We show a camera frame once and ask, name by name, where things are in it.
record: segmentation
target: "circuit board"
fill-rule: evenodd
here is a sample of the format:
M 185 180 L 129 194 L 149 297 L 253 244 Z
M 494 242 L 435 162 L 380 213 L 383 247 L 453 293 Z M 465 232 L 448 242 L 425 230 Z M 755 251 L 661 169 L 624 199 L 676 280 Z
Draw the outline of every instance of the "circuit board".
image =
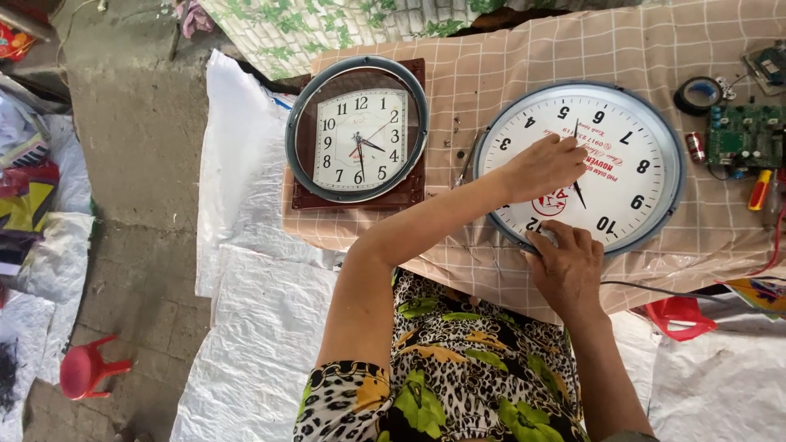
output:
M 780 168 L 784 159 L 783 105 L 721 105 L 710 110 L 707 162 L 737 169 Z

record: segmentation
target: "floral cloth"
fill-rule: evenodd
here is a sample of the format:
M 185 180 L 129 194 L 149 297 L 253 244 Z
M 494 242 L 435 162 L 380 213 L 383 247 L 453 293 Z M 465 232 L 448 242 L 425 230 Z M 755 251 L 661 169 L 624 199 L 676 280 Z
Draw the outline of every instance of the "floral cloth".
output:
M 588 441 L 567 334 L 408 271 L 394 280 L 391 372 L 314 369 L 295 442 Z
M 310 73 L 326 50 L 447 37 L 502 6 L 583 11 L 667 0 L 200 0 L 243 56 L 271 79 Z

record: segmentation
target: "red and yellow screwdriver handle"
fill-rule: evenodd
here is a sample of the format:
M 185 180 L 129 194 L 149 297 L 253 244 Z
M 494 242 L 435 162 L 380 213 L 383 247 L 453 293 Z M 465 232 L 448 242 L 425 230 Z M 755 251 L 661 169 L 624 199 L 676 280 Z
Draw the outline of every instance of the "red and yellow screwdriver handle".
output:
M 773 171 L 770 169 L 762 169 L 758 173 L 758 179 L 756 179 L 756 186 L 753 188 L 753 192 L 751 192 L 751 199 L 747 202 L 747 208 L 750 210 L 762 210 L 764 207 L 764 200 L 767 196 L 767 189 L 769 189 L 769 181 L 773 177 Z

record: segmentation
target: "floral dress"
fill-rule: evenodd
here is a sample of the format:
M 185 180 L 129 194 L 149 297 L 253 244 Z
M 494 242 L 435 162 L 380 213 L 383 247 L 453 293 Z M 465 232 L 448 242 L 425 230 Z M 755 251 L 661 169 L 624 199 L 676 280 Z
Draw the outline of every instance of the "floral dress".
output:
M 409 271 L 393 284 L 391 371 L 362 361 L 314 369 L 295 442 L 589 440 L 562 327 Z

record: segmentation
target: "woman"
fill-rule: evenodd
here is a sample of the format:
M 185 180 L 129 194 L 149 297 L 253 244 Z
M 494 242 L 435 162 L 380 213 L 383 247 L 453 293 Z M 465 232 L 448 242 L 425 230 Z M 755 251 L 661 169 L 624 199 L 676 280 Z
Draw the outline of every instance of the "woman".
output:
M 365 232 L 336 283 L 294 440 L 652 440 L 601 308 L 603 246 L 588 231 L 544 221 L 558 246 L 527 232 L 542 254 L 527 254 L 533 282 L 570 341 L 562 327 L 408 271 L 391 289 L 396 266 L 504 204 L 570 186 L 585 157 L 575 138 L 551 134 Z

